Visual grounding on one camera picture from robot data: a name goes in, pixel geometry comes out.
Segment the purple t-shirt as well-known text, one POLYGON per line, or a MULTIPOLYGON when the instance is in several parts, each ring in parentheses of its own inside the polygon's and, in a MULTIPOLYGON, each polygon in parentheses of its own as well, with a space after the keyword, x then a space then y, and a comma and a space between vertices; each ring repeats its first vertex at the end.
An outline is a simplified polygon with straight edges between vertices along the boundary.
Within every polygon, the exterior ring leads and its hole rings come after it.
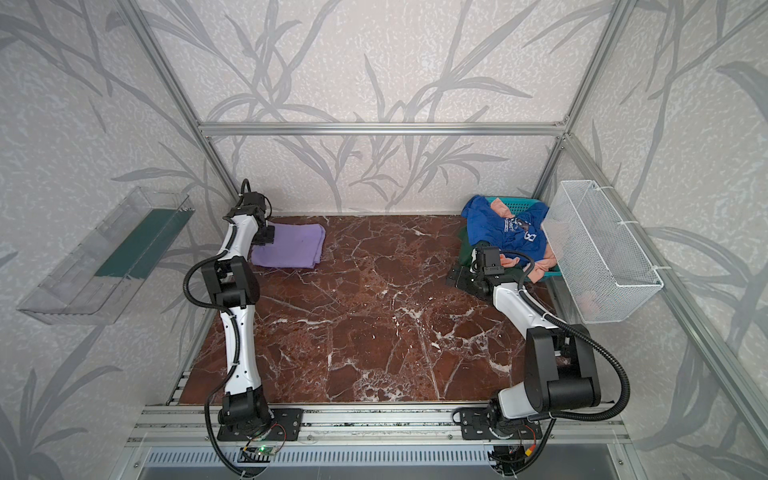
POLYGON ((326 231, 319 224, 273 224, 274 241, 256 246, 250 253, 253 265, 268 268, 312 269, 321 260, 326 231))

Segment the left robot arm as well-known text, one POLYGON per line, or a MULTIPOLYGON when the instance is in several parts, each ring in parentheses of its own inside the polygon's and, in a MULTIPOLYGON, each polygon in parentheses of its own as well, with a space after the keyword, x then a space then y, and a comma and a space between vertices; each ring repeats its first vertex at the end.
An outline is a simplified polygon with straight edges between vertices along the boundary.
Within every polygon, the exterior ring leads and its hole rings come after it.
POLYGON ((228 228, 221 247, 194 264, 182 285, 187 301, 216 311, 224 328, 227 373, 210 396, 223 394, 218 423, 225 436, 253 438, 273 424, 256 364, 253 322, 260 290, 247 259, 253 241, 269 230, 268 206, 243 180, 236 204, 223 217, 228 228))

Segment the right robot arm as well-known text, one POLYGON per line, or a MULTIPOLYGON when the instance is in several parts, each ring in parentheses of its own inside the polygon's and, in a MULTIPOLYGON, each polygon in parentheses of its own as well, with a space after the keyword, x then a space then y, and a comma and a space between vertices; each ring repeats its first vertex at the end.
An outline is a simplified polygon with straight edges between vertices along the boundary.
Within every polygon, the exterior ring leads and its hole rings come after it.
POLYGON ((525 339, 523 380, 492 395, 487 406, 462 407, 458 423, 465 440, 522 439, 538 433, 541 420, 610 420, 628 406, 629 377, 620 362, 582 324, 570 324, 535 299, 526 287, 532 262, 518 271, 504 267, 502 252, 486 242, 463 246, 447 282, 501 312, 525 339), (602 357, 616 373, 620 393, 602 411, 596 363, 602 357))

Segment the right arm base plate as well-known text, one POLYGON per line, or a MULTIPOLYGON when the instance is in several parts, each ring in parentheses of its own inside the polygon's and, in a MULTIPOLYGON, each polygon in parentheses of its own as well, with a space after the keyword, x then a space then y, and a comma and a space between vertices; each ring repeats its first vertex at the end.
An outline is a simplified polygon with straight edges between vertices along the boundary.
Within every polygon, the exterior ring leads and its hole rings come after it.
POLYGON ((463 440, 537 441, 542 435, 537 423, 507 418, 493 405, 458 408, 451 418, 460 427, 463 440))

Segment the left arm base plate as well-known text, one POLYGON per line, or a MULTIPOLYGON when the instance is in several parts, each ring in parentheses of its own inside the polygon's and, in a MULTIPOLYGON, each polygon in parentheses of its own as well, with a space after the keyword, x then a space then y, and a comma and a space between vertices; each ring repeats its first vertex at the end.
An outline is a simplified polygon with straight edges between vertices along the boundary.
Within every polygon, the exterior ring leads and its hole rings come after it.
POLYGON ((274 408, 271 421, 253 417, 232 425, 220 426, 217 440, 223 442, 296 441, 302 425, 302 408, 274 408))

